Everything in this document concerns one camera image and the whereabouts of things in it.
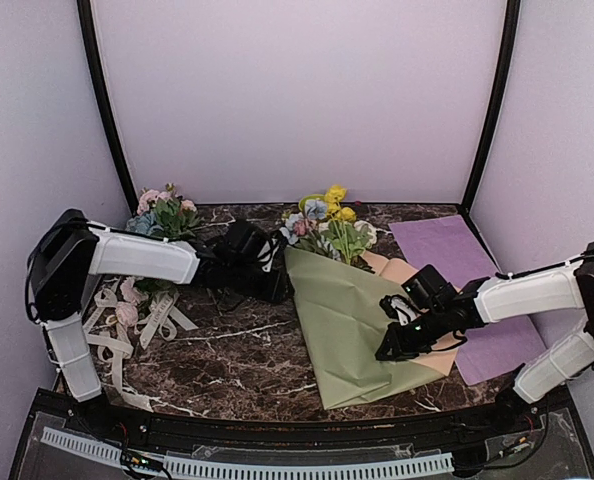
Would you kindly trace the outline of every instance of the lavender paper sheet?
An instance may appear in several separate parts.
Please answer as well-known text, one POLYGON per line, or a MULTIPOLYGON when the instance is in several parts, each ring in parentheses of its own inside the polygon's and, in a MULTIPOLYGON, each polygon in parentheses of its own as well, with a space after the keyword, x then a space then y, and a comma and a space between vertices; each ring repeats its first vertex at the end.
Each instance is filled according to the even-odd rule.
MULTIPOLYGON (((416 268, 433 264, 456 287, 492 276, 492 262, 461 216, 391 223, 399 247, 416 268)), ((455 363, 466 385, 510 372, 540 355, 546 347, 530 318, 523 315, 468 330, 455 363)))

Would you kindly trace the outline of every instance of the marble table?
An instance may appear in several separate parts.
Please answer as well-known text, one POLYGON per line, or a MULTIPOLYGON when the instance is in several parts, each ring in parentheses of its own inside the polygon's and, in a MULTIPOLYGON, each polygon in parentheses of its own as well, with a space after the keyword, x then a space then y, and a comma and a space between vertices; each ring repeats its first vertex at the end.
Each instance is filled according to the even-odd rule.
MULTIPOLYGON (((271 231, 290 205, 202 206, 202 239, 223 233, 235 218, 271 231)), ((364 204, 359 218, 379 228, 374 250, 404 258, 388 231, 391 222, 456 215, 451 205, 364 204)), ((147 395, 156 412, 247 421, 350 421, 427 414, 491 403, 508 377, 468 387, 454 367, 450 375, 426 386, 368 405, 326 411, 321 406, 313 369, 292 301, 268 305, 245 300, 232 310, 219 293, 185 286, 177 307, 199 328, 180 329, 177 338, 159 335, 147 350, 136 347, 124 362, 125 387, 147 395)), ((133 345, 138 345, 135 337, 133 345)), ((95 356, 102 382, 110 369, 95 356)), ((110 386, 111 401, 122 400, 110 386)))

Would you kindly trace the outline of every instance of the light green wrapping paper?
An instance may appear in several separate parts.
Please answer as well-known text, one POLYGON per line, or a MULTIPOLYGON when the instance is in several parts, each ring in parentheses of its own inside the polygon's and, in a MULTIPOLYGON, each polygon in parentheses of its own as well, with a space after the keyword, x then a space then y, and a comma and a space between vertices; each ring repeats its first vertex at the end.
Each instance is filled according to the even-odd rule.
POLYGON ((321 255, 286 249, 295 305, 325 409, 374 402, 442 375, 412 362, 378 362, 388 323, 379 306, 401 287, 321 255))

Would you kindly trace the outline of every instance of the brown marble tabletop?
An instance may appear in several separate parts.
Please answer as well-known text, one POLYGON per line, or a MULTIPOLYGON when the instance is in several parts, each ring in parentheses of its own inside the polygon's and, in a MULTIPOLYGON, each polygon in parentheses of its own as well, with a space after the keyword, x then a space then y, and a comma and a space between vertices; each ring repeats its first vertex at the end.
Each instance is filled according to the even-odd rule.
MULTIPOLYGON (((280 226, 282 212, 290 207, 202 206, 199 212, 204 223, 198 235, 207 239, 223 233, 236 218, 271 231, 280 226)), ((450 205, 365 204, 354 208, 360 219, 379 229, 373 251, 390 258, 404 257, 388 231, 389 223, 457 214, 450 205)), ((507 381, 502 376, 468 387, 453 367, 448 377, 423 387, 367 405, 326 411, 291 300, 268 305, 247 299, 231 309, 217 292, 192 286, 179 290, 177 307, 199 328, 179 329, 170 342, 157 334, 146 350, 131 336, 135 353, 124 362, 125 388, 150 397, 156 412, 247 421, 368 420, 491 403, 507 381)), ((109 385, 109 365, 94 357, 111 401, 122 404, 109 385)))

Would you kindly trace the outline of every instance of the black pole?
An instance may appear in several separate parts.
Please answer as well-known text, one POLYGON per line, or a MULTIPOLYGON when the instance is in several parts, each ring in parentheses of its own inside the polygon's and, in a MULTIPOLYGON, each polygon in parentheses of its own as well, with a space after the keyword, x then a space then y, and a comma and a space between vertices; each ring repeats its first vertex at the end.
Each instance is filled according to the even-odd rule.
POLYGON ((466 186, 464 198, 461 201, 461 207, 466 213, 470 212, 477 195, 477 189, 481 183, 481 177, 484 174, 486 160, 490 152, 490 146, 495 135, 495 127, 499 118, 499 111, 504 100, 504 90, 506 89, 506 80, 510 70, 510 60, 513 56, 513 46, 515 44, 515 34, 517 33, 517 24, 519 23, 519 6, 521 0, 508 0, 506 4, 506 19, 504 20, 504 31, 501 36, 501 45, 499 47, 499 58, 497 59, 497 70, 493 88, 488 102, 488 111, 484 120, 484 128, 479 139, 479 146, 475 154, 473 168, 470 171, 470 178, 466 186))
POLYGON ((113 157, 115 170, 121 183, 121 188, 124 191, 126 202, 131 212, 137 210, 139 201, 137 200, 137 193, 135 186, 130 178, 128 171, 128 164, 124 151, 121 148, 119 141, 119 134, 117 133, 117 126, 115 125, 115 118, 110 106, 110 99, 108 97, 108 90, 106 89, 106 81, 104 80, 104 71, 101 66, 101 58, 99 56, 99 46, 97 45, 97 36, 95 35, 95 23, 93 20, 92 7, 90 0, 77 0, 77 8, 79 10, 79 23, 81 24, 81 34, 84 39, 84 47, 86 49, 86 58, 88 59, 88 69, 90 70, 90 78, 93 82, 93 89, 95 90, 95 97, 97 98, 97 107, 99 108, 99 115, 101 116, 104 131, 106 132, 106 139, 110 147, 110 154, 113 157))

